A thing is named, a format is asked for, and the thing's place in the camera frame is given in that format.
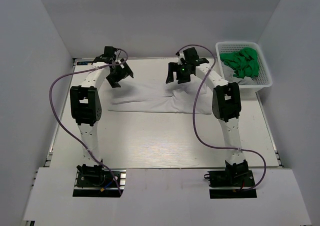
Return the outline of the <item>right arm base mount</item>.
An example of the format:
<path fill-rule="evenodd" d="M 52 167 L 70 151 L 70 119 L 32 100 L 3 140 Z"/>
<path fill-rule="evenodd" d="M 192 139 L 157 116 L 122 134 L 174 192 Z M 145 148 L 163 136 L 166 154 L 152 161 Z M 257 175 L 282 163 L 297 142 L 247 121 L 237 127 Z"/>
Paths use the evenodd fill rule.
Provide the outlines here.
<path fill-rule="evenodd" d="M 210 199 L 256 199 L 256 189 L 247 191 L 255 185 L 251 170 L 248 173 L 231 179 L 227 171 L 208 171 L 204 179 L 209 183 Z"/>

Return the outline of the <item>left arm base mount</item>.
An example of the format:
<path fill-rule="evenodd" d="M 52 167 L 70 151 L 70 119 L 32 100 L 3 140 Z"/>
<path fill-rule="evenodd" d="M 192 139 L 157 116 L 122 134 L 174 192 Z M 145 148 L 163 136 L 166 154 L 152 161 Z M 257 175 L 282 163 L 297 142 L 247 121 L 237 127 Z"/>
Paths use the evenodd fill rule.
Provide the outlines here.
<path fill-rule="evenodd" d="M 119 198 L 126 183 L 126 170 L 113 170 L 102 166 L 78 165 L 73 197 Z"/>

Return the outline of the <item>blue table label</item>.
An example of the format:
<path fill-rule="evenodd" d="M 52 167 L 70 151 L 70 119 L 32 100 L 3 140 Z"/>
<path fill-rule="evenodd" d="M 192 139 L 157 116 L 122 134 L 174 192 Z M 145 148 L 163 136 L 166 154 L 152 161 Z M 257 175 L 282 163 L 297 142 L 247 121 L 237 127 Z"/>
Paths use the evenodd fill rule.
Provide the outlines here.
<path fill-rule="evenodd" d="M 76 65 L 92 65 L 92 61 L 77 61 Z"/>

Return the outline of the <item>grey t shirt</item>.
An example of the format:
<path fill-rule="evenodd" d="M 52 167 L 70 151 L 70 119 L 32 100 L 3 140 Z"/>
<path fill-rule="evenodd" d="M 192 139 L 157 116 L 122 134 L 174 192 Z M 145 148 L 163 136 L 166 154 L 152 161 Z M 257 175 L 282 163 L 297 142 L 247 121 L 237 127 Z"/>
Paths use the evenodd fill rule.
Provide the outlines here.
<path fill-rule="evenodd" d="M 235 77 L 235 71 L 230 68 L 229 66 L 222 65 L 222 71 L 224 74 L 225 80 L 228 82 L 236 82 L 239 85 L 256 85 L 256 82 L 251 79 L 250 77 L 244 77 L 244 78 L 237 78 Z"/>

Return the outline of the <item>green t shirt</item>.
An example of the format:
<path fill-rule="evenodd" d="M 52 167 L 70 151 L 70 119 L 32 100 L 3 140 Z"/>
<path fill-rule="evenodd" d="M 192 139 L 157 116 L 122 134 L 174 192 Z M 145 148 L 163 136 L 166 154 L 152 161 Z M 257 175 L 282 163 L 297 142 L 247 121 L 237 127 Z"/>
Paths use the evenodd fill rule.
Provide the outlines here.
<path fill-rule="evenodd" d="M 253 48 L 245 47 L 240 51 L 232 53 L 222 53 L 219 55 L 224 65 L 229 66 L 235 72 L 235 77 L 258 77 L 260 66 L 258 63 L 257 51 Z"/>

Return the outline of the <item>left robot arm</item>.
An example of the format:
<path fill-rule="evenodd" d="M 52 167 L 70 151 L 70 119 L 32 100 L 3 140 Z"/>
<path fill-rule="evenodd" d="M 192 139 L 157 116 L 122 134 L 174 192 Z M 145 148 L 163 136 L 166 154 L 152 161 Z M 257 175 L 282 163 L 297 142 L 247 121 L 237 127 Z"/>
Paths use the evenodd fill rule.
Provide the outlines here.
<path fill-rule="evenodd" d="M 120 81 L 134 73 L 127 64 L 127 58 L 119 59 L 121 48 L 105 46 L 103 54 L 95 57 L 92 70 L 78 86 L 70 88 L 71 116 L 79 128 L 83 146 L 83 157 L 95 163 L 102 162 L 98 141 L 98 121 L 102 116 L 99 89 L 104 81 L 111 88 L 120 88 Z"/>

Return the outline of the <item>white plastic basket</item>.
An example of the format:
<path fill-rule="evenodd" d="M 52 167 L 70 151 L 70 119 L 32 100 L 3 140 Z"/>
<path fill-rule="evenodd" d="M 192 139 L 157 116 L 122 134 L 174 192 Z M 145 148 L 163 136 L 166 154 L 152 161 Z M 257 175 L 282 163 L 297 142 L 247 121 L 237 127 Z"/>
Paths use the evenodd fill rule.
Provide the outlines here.
<path fill-rule="evenodd" d="M 237 83 L 241 93 L 258 92 L 271 87 L 272 78 L 258 44 L 223 41 L 215 45 L 222 78 Z"/>

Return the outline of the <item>white t shirt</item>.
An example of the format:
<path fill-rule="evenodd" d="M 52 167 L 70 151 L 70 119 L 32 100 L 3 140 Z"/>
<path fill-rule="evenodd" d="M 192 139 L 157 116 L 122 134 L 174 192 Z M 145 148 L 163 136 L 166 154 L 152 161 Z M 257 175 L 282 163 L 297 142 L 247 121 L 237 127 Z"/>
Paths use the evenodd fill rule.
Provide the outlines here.
<path fill-rule="evenodd" d="M 212 114 L 212 92 L 206 86 L 201 87 L 196 108 L 193 110 L 195 97 L 201 80 L 165 84 L 161 81 L 125 82 L 120 88 L 109 90 L 107 109 L 115 112 L 142 113 L 182 113 Z"/>

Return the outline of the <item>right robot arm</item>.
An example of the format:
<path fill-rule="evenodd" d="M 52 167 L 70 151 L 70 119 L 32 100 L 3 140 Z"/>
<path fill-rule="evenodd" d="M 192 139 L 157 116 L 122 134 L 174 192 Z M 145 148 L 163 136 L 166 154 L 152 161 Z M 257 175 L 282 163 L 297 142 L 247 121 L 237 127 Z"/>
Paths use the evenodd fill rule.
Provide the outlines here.
<path fill-rule="evenodd" d="M 178 62 L 168 64 L 166 83 L 178 81 L 178 84 L 191 81 L 191 75 L 201 80 L 200 88 L 207 86 L 212 91 L 212 112 L 218 119 L 224 138 L 223 147 L 228 151 L 225 160 L 226 181 L 236 186 L 244 179 L 249 171 L 245 159 L 239 133 L 239 116 L 242 109 L 240 89 L 237 83 L 223 79 L 213 66 L 208 67 L 209 61 L 200 58 L 194 45 L 187 45 L 177 53 Z"/>

